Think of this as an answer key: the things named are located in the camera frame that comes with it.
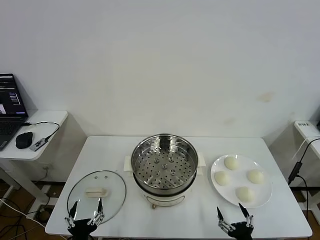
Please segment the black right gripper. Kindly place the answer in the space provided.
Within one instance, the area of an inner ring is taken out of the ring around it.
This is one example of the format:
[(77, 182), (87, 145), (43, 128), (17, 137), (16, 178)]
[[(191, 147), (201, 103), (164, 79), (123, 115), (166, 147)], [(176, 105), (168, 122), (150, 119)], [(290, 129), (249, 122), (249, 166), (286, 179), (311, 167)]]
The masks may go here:
[(238, 203), (242, 214), (244, 215), (246, 222), (235, 222), (228, 223), (225, 221), (219, 207), (216, 207), (217, 210), (217, 218), (218, 218), (218, 226), (224, 231), (228, 232), (228, 236), (234, 238), (236, 240), (253, 240), (252, 232), (253, 232), (253, 220), (254, 216), (250, 215), (248, 210), (239, 202)]

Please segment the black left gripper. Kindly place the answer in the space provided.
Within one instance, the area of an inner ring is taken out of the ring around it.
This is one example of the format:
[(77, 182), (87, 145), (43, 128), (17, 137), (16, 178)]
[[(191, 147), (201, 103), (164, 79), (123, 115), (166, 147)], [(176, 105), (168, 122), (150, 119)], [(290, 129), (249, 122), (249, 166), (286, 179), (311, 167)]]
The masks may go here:
[(68, 240), (94, 240), (94, 237), (91, 236), (91, 233), (94, 232), (98, 226), (103, 221), (105, 215), (103, 212), (103, 202), (102, 198), (100, 197), (98, 199), (98, 206), (97, 210), (94, 214), (94, 216), (89, 219), (81, 219), (81, 220), (75, 220), (75, 216), (77, 213), (77, 205), (78, 201), (75, 201), (72, 208), (69, 211), (69, 214), (67, 217), (64, 218), (64, 220), (67, 223), (67, 230), (71, 234), (70, 237), (68, 237)]

